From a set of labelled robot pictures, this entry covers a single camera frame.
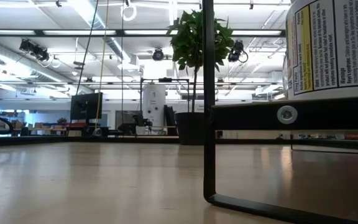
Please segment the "wooden table surface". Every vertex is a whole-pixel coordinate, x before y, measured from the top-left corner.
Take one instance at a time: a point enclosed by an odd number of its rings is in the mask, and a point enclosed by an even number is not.
[[[218,146],[217,191],[358,220],[358,155]],[[0,147],[0,223],[284,223],[203,199],[203,148],[65,142]]]

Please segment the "computer monitor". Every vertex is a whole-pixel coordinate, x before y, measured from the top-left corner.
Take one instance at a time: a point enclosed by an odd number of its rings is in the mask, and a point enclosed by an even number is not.
[[[71,97],[70,119],[84,119],[88,123],[89,119],[102,118],[103,94],[91,93]]]

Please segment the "black plant pot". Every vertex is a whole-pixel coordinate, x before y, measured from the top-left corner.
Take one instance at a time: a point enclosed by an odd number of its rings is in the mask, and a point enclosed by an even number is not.
[[[176,113],[179,142],[182,145],[204,144],[204,113]]]

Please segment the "potted plant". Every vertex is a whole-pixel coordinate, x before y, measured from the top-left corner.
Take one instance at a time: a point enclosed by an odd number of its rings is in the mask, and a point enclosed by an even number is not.
[[[227,58],[234,41],[230,38],[232,29],[222,26],[215,19],[215,67],[219,71],[219,65]],[[179,21],[169,27],[167,35],[173,30],[178,33],[172,37],[174,62],[179,64],[179,70],[188,71],[194,68],[193,97],[191,99],[191,113],[177,113],[177,121],[180,144],[202,145],[204,144],[204,113],[195,113],[197,73],[203,66],[203,13],[193,11],[191,14],[183,12]]]

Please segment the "warning label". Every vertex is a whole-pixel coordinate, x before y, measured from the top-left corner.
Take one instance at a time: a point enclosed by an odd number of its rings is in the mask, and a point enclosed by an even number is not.
[[[294,95],[358,86],[358,0],[313,1],[289,18],[287,31]]]

